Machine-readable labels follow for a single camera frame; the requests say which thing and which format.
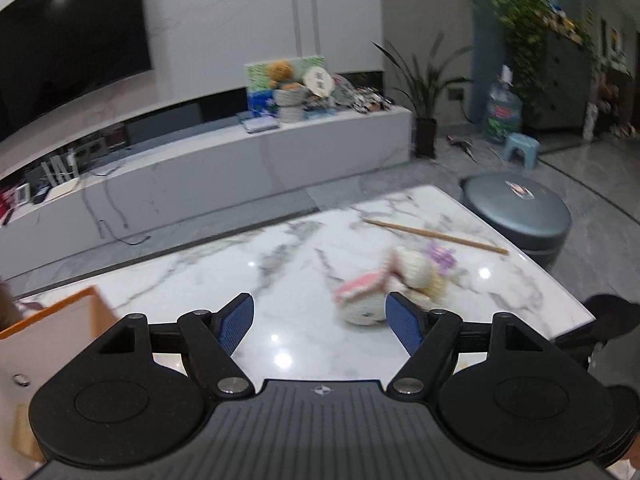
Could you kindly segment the climbing ivy plant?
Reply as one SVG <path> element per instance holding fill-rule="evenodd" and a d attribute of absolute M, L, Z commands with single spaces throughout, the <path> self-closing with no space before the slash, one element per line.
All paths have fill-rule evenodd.
<path fill-rule="evenodd" d="M 471 0 L 473 26 L 472 93 L 470 117 L 483 119 L 489 89 L 503 66 L 513 74 L 513 91 L 523 103 L 523 117 L 539 116 L 544 90 L 544 59 L 548 53 L 550 0 Z M 576 18 L 580 0 L 560 0 L 561 9 Z"/>

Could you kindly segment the grey round stool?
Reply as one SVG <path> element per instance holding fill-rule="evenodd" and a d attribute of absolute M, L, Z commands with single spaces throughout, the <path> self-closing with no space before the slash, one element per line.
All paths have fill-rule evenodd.
<path fill-rule="evenodd" d="M 482 174 L 460 180 L 461 203 L 538 266 L 549 270 L 564 246 L 572 216 L 542 184 L 518 174 Z"/>

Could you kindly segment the green landscape painting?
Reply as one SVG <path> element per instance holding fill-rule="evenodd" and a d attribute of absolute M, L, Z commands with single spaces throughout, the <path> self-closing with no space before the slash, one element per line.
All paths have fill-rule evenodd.
<path fill-rule="evenodd" d="M 301 58 L 280 58 L 280 60 L 287 60 L 295 67 L 296 79 L 303 86 L 303 76 L 308 68 L 311 68 L 311 66 L 324 66 L 324 57 L 321 55 L 302 56 Z M 269 88 L 269 79 L 266 74 L 267 65 L 274 61 L 255 62 L 244 65 L 247 106 L 248 110 L 254 116 L 278 116 L 277 107 L 273 102 L 272 90 Z"/>

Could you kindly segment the small blue plastic stool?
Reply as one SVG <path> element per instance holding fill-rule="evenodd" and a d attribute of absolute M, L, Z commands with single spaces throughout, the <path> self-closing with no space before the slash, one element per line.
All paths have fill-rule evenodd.
<path fill-rule="evenodd" d="M 501 158 L 508 162 L 515 153 L 520 153 L 526 169 L 534 169 L 537 165 L 540 143 L 521 133 L 511 133 L 506 138 L 506 144 Z"/>

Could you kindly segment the white wifi router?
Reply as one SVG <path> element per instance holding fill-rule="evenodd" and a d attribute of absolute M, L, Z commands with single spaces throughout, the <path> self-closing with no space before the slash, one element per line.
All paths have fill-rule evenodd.
<path fill-rule="evenodd" d="M 80 172 L 74 150 L 66 155 L 53 155 L 40 164 L 49 183 L 49 189 L 44 196 L 45 202 L 52 202 L 59 197 L 76 191 L 80 185 Z"/>

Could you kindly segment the water jug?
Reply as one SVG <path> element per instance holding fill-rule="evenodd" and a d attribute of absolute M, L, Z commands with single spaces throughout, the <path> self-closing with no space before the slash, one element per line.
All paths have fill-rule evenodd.
<path fill-rule="evenodd" d="M 505 144 L 512 133 L 520 133 L 522 101 L 513 92 L 513 72 L 503 65 L 500 76 L 488 93 L 485 134 L 491 142 Z"/>

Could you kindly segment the large orange storage box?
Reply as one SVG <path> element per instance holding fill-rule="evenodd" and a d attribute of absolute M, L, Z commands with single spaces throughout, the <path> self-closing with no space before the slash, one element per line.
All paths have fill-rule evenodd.
<path fill-rule="evenodd" d="M 90 286 L 1 332 L 1 477 L 24 479 L 43 457 L 28 423 L 35 392 L 116 322 Z"/>

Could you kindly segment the round paper fan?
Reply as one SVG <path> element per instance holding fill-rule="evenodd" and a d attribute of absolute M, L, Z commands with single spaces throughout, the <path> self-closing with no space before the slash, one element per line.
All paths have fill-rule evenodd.
<path fill-rule="evenodd" d="M 322 66 L 311 66 L 303 76 L 305 87 L 318 98 L 326 99 L 335 89 L 332 75 Z"/>

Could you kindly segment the black television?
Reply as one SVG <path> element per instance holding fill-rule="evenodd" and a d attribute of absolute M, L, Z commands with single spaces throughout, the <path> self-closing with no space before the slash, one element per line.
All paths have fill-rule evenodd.
<path fill-rule="evenodd" d="M 152 67 L 143 0 L 15 0 L 1 12 L 1 135 Z"/>

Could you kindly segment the crochet bunny doll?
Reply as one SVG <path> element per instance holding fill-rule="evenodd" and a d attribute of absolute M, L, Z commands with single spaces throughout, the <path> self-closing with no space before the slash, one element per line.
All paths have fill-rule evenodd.
<path fill-rule="evenodd" d="M 382 266 L 345 282 L 334 292 L 338 316 L 346 323 L 371 326 L 386 321 L 385 298 L 400 292 L 421 310 L 438 308 L 450 284 L 459 284 L 463 270 L 452 250 L 429 244 L 416 250 L 396 246 Z"/>

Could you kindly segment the potted green plant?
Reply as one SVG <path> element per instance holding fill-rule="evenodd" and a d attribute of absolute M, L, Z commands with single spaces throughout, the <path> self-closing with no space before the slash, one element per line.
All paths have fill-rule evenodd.
<path fill-rule="evenodd" d="M 413 111 L 413 155 L 415 158 L 436 158 L 436 134 L 438 121 L 435 110 L 442 92 L 457 84 L 469 84 L 472 79 L 467 76 L 446 77 L 446 70 L 458 58 L 470 54 L 472 46 L 457 48 L 441 61 L 437 59 L 438 52 L 444 42 L 445 34 L 439 32 L 428 51 L 426 62 L 421 66 L 418 57 L 413 54 L 406 61 L 400 52 L 389 42 L 383 47 L 373 44 L 378 52 L 400 76 L 403 87 L 396 87 L 410 103 Z"/>

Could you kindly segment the wooden stick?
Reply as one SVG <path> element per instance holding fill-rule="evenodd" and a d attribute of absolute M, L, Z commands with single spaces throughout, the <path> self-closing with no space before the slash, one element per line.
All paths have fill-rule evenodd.
<path fill-rule="evenodd" d="M 426 238 L 431 238 L 432 240 L 441 240 L 442 242 L 447 242 L 451 244 L 457 244 L 465 247 L 472 247 L 479 250 L 484 250 L 484 252 L 492 252 L 493 254 L 498 254 L 502 256 L 507 256 L 510 252 L 506 248 L 501 248 L 497 246 L 492 246 L 480 242 L 474 242 L 474 240 L 467 240 L 466 238 L 456 237 L 449 234 L 412 228 L 411 226 L 402 226 L 401 224 L 385 222 L 381 220 L 374 219 L 364 219 L 364 223 L 370 224 L 370 226 L 379 226 L 383 229 L 389 229 L 393 231 L 414 234 L 417 236 L 422 236 Z"/>

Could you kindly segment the teddy bear in pot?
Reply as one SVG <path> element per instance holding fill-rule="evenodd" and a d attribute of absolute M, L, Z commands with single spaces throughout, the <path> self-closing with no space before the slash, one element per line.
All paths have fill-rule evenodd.
<path fill-rule="evenodd" d="M 296 79 L 295 67 L 287 60 L 274 61 L 267 65 L 266 74 L 280 122 L 302 122 L 308 90 Z"/>

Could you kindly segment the white marble tv cabinet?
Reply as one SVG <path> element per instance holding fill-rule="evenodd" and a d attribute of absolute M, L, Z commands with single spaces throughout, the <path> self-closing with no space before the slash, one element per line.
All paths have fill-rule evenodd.
<path fill-rule="evenodd" d="M 395 106 L 249 134 L 240 125 L 151 148 L 21 207 L 1 229 L 1 275 L 14 278 L 115 240 L 410 158 L 412 114 Z"/>

